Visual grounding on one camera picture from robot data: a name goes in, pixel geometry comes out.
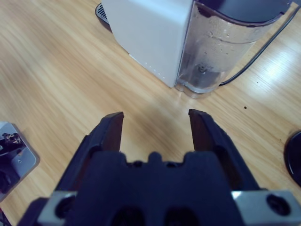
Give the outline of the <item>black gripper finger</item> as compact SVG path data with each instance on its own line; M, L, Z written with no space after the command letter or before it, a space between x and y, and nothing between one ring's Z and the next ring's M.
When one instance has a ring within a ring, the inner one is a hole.
M58 182L56 191L76 191L95 152L120 151L123 119L123 112L110 113L84 136Z
M213 152L234 191L260 190L257 181L229 135L206 112L190 109L190 126L195 151Z

